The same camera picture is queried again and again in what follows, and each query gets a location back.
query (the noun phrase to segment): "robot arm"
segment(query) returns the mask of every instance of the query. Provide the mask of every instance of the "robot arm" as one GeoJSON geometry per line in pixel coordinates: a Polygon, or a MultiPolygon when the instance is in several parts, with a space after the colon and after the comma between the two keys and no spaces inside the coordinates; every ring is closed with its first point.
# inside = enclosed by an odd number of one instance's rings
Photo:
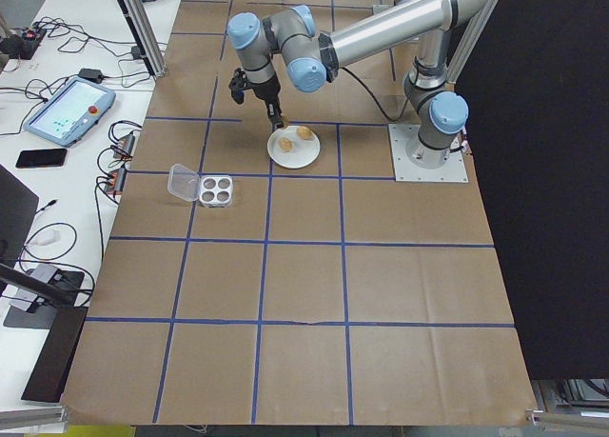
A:
{"type": "Polygon", "coordinates": [[[274,127],[282,127],[281,86],[272,64],[280,53],[296,89],[312,92],[332,82],[338,69],[406,40],[428,33],[415,60],[410,81],[424,89],[441,89],[449,31],[474,16],[487,0],[410,0],[342,30],[315,38],[313,17],[307,6],[292,7],[260,20],[240,13],[228,22],[228,37],[243,70],[231,82],[233,98],[243,103],[243,91],[253,89],[265,101],[274,127]]]}

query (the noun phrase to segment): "black stand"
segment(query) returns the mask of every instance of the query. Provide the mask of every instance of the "black stand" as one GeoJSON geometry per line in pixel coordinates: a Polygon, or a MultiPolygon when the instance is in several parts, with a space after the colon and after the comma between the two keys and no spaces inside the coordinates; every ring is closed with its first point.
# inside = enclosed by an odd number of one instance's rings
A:
{"type": "MultiPolygon", "coordinates": [[[[66,291],[75,291],[77,288],[80,288],[85,278],[83,272],[62,270],[61,274],[64,278],[54,285],[66,291]]],[[[76,292],[70,293],[70,296],[73,296],[71,297],[71,305],[74,305],[77,294],[76,292]]],[[[55,320],[56,314],[57,308],[50,306],[37,306],[34,307],[32,312],[10,307],[3,326],[5,328],[49,329],[55,320]]]]}

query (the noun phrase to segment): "table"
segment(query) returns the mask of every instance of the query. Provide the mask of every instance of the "table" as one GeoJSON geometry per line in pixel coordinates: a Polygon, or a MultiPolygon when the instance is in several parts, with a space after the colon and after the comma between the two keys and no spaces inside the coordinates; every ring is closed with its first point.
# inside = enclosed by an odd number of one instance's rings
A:
{"type": "MultiPolygon", "coordinates": [[[[179,1],[162,0],[145,3],[148,19],[160,43],[166,44],[169,40],[179,1]]],[[[133,41],[133,36],[116,0],[47,0],[35,20],[43,17],[63,18],[67,23],[82,25],[87,32],[96,37],[119,42],[133,41]]],[[[50,82],[77,73],[80,68],[99,69],[108,76],[121,74],[117,66],[117,58],[95,42],[90,42],[83,51],[78,53],[58,53],[57,48],[65,44],[68,38],[69,36],[45,38],[31,61],[21,61],[18,63],[19,70],[2,74],[3,86],[23,87],[32,78],[43,78],[50,82]]],[[[135,45],[135,43],[130,45],[109,44],[119,54],[128,52],[131,45],[135,45]]],[[[68,49],[75,49],[78,46],[80,44],[75,42],[68,49]]],[[[16,64],[16,61],[11,62],[6,69],[11,70],[16,64]]],[[[146,70],[141,61],[126,62],[123,63],[123,67],[126,73],[146,70]]],[[[105,84],[113,89],[122,89],[116,80],[108,80],[105,84]]],[[[152,90],[154,81],[150,79],[135,85],[132,89],[152,90]]]]}
{"type": "MultiPolygon", "coordinates": [[[[304,1],[332,29],[379,0],[217,1],[178,11],[63,398],[73,422],[522,424],[535,401],[472,157],[469,184],[396,183],[354,81],[306,95],[279,70],[285,114],[322,143],[281,169],[264,105],[226,88],[230,15],[304,1]],[[176,162],[232,175],[233,205],[171,196],[176,162]]],[[[396,108],[392,67],[354,70],[396,108]]]]}
{"type": "MultiPolygon", "coordinates": [[[[166,42],[169,38],[179,2],[180,0],[163,0],[146,5],[148,16],[160,41],[166,42]]],[[[69,22],[83,24],[86,30],[94,35],[117,40],[132,40],[116,0],[94,0],[88,3],[74,0],[47,0],[37,19],[45,15],[61,16],[69,22]]],[[[56,48],[66,39],[66,37],[57,40],[46,39],[31,61],[23,61],[22,66],[15,72],[4,72],[0,75],[0,86],[24,87],[34,77],[50,82],[60,76],[75,73],[81,67],[99,68],[107,74],[116,73],[116,58],[92,44],[77,54],[57,52],[56,48]]],[[[82,141],[69,149],[66,164],[61,168],[16,169],[14,165],[22,149],[50,148],[53,144],[25,131],[20,135],[0,138],[0,164],[40,197],[41,206],[51,199],[58,199],[54,207],[36,217],[31,232],[57,221],[68,222],[75,226],[78,231],[78,243],[73,251],[62,258],[62,261],[86,268],[95,277],[100,267],[100,240],[93,198],[94,177],[100,172],[96,167],[95,159],[102,149],[109,146],[107,130],[111,123],[120,119],[140,123],[144,120],[154,82],[149,81],[130,89],[123,89],[116,83],[108,86],[117,90],[112,109],[82,141]]],[[[3,93],[0,96],[2,116],[0,133],[16,130],[33,103],[21,94],[3,93]]],[[[117,133],[127,133],[131,129],[117,129],[117,133]]],[[[102,159],[102,164],[106,166],[110,161],[111,153],[107,153],[102,159]]],[[[107,242],[116,208],[100,197],[100,209],[104,239],[107,242]]],[[[38,253],[43,256],[59,253],[65,249],[70,240],[70,236],[63,235],[56,244],[38,247],[38,253]]],[[[14,288],[9,287],[6,294],[10,295],[13,291],[14,288]]],[[[7,311],[7,299],[0,299],[0,320],[4,319],[7,311]]],[[[20,397],[47,333],[44,330],[0,328],[0,410],[33,407],[32,404],[21,401],[20,397]]],[[[57,426],[45,427],[45,431],[60,430],[61,427],[57,426]]]]}

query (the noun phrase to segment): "black monitor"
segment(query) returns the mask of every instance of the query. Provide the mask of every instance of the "black monitor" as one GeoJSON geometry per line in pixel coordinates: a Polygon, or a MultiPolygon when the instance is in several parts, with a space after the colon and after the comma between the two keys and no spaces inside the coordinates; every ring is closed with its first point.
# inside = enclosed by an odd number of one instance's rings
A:
{"type": "Polygon", "coordinates": [[[13,269],[37,207],[38,196],[0,166],[0,294],[10,284],[39,296],[31,305],[10,307],[3,322],[9,328],[49,328],[58,308],[73,306],[83,281],[82,272],[60,271],[48,264],[38,273],[29,271],[32,276],[13,269]]]}
{"type": "MultiPolygon", "coordinates": [[[[37,208],[38,196],[0,166],[0,263],[14,267],[37,208]]],[[[5,287],[0,282],[0,293],[5,287]]]]}

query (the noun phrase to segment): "floor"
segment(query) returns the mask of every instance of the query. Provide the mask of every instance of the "floor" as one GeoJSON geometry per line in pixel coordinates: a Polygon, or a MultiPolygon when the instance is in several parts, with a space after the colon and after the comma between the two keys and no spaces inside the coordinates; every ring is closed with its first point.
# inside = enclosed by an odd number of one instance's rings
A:
{"type": "Polygon", "coordinates": [[[45,0],[0,0],[0,12],[11,28],[31,25],[45,0]]]}

